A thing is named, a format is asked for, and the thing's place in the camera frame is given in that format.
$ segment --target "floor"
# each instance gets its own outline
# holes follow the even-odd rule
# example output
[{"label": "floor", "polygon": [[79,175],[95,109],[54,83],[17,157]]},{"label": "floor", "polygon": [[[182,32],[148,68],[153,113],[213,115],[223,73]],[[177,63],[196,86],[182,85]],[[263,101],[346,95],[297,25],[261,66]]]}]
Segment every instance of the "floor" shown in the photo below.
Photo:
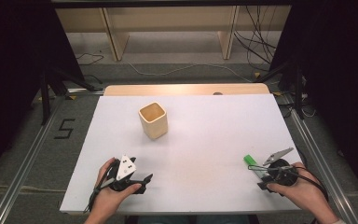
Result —
[{"label": "floor", "polygon": [[[243,32],[241,35],[252,37],[251,32]],[[279,37],[280,32],[269,32],[268,42],[276,46]],[[234,40],[230,59],[223,60],[217,34],[213,32],[134,33],[131,34],[121,62],[113,62],[105,34],[68,34],[68,39],[79,64],[85,64],[82,66],[83,73],[96,75],[104,71],[99,76],[103,81],[109,78],[104,77],[106,69],[111,69],[109,71],[113,73],[133,72],[159,78],[167,74],[179,77],[186,72],[208,73],[219,66],[219,69],[224,67],[224,72],[230,76],[241,77],[242,81],[246,81],[255,79],[257,73],[263,73],[261,69],[268,68],[254,54],[248,56],[237,40]],[[252,46],[259,54],[266,55],[261,45]],[[254,63],[255,67],[249,66],[249,63]],[[267,83],[270,91],[278,91],[277,78]],[[86,80],[98,85],[93,77],[87,77]],[[290,101],[290,96],[277,97],[278,104]],[[84,136],[74,133],[75,140],[61,146],[55,139],[59,135],[55,130],[60,129],[60,120],[75,116],[77,120],[85,120],[74,125],[77,130],[81,130],[79,133],[86,133],[87,120],[92,119],[92,108],[98,102],[98,95],[79,95],[75,101],[56,98],[51,102],[56,116],[51,127],[44,129],[40,126],[41,104],[36,96],[33,109],[14,137],[12,149],[5,152],[0,160],[0,223],[81,223],[85,220],[84,216],[71,217],[59,212],[67,187],[67,176],[71,175],[70,169],[62,167],[75,166],[78,149],[82,146],[82,142],[76,139]],[[308,115],[313,113],[312,107],[304,109]],[[282,108],[283,115],[288,112]],[[337,146],[324,126],[323,119],[316,114],[299,120],[296,113],[291,113],[285,121],[296,145],[306,154],[310,169],[321,176],[329,188],[330,203],[334,210],[347,223],[358,223],[358,181],[345,158],[338,156]],[[39,146],[35,139],[41,140],[42,145]],[[21,177],[22,182],[15,181]],[[5,198],[7,191],[12,189],[18,191],[14,201]],[[111,223],[122,223],[123,218],[113,217]],[[260,214],[258,218],[264,224],[304,223],[312,220],[311,215],[304,212]]]}]

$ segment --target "person's right hand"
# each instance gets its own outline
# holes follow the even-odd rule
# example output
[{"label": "person's right hand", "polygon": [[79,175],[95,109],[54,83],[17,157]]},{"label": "person's right hand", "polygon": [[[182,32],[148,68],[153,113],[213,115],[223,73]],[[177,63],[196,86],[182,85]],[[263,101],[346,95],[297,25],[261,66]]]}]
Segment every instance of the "person's right hand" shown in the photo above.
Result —
[{"label": "person's right hand", "polygon": [[[304,164],[297,162],[295,167],[304,167]],[[318,180],[309,172],[297,168],[298,174],[303,175],[319,184]],[[334,223],[339,218],[334,214],[330,205],[324,197],[324,194],[312,185],[309,181],[298,178],[292,186],[283,186],[279,184],[268,184],[267,188],[286,196],[299,208],[310,211],[318,220],[318,223]]]}]

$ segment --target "wooden desk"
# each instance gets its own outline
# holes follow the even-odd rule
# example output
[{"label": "wooden desk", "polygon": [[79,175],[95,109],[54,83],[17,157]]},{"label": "wooden desk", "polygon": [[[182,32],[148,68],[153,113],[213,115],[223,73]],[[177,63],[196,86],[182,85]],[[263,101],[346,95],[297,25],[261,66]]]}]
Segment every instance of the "wooden desk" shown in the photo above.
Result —
[{"label": "wooden desk", "polygon": [[[247,94],[251,89],[255,94]],[[143,133],[137,114],[153,101],[166,109],[169,123],[157,140]],[[124,154],[137,158],[133,179],[154,176],[145,194],[130,196],[119,214],[298,210],[287,198],[261,190],[260,180],[242,160],[250,154],[262,163],[269,154],[294,146],[264,84],[111,86],[95,109],[60,210],[81,214],[101,164]],[[300,161],[295,151],[285,159]]]}]

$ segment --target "gray carpet floor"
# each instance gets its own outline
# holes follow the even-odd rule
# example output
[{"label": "gray carpet floor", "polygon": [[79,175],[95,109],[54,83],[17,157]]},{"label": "gray carpet floor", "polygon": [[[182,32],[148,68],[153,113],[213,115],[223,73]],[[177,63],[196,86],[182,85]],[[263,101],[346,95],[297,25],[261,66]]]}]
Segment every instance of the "gray carpet floor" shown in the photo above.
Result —
[{"label": "gray carpet floor", "polygon": [[[218,65],[219,67],[200,64],[188,68],[185,67],[189,66],[189,64],[134,65],[139,72],[147,73],[147,75],[139,74],[129,64],[82,66],[82,71],[87,82],[98,87],[105,87],[111,84],[248,82],[254,80],[254,72],[259,71],[247,64]],[[279,76],[276,76],[266,83],[270,91],[278,90],[277,81],[279,81],[279,78]],[[78,88],[77,85],[70,82],[67,83],[67,86],[68,88]],[[84,222],[85,216],[62,214],[59,208],[72,171],[75,168],[98,99],[99,96],[97,95],[82,95],[77,96],[74,100],[68,98],[63,102],[34,161],[33,167],[26,177],[20,195],[13,204],[6,223]],[[284,104],[282,97],[277,97],[276,99],[277,103]],[[282,115],[287,115],[287,113],[288,110],[282,108]],[[72,119],[72,121],[66,122],[65,125],[73,128],[73,131],[70,138],[59,139],[57,137],[66,135],[66,132],[59,131],[64,119]],[[0,200],[39,132],[41,120],[42,105],[39,96],[36,95],[31,109],[13,138],[11,149],[6,151],[0,159]],[[306,155],[309,168],[318,174],[318,169],[293,118],[288,117],[285,122],[295,144]],[[311,118],[306,117],[306,123],[358,216],[358,180],[356,176],[346,163],[345,158],[338,156],[337,145],[328,128],[324,125],[323,118],[316,113]],[[337,211],[333,200],[330,200],[330,203]],[[307,212],[259,214],[257,216],[260,223],[263,224],[310,223],[312,220],[312,216]],[[109,223],[123,222],[124,217],[122,216],[115,216],[109,220]]]}]

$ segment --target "white tabletop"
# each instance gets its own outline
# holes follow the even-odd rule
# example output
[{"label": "white tabletop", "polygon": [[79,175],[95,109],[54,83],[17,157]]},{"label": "white tabletop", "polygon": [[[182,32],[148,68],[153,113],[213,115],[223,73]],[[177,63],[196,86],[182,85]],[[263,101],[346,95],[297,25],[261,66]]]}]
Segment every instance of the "white tabletop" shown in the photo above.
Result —
[{"label": "white tabletop", "polygon": [[[158,102],[168,132],[150,140],[138,110]],[[99,168],[111,157],[136,157],[132,179],[153,174],[143,195],[118,209],[127,215],[254,214],[298,210],[288,199],[257,186],[247,169],[271,153],[295,147],[271,94],[204,96],[103,96],[65,193],[61,211],[83,212]],[[300,161],[294,150],[283,157]]]}]

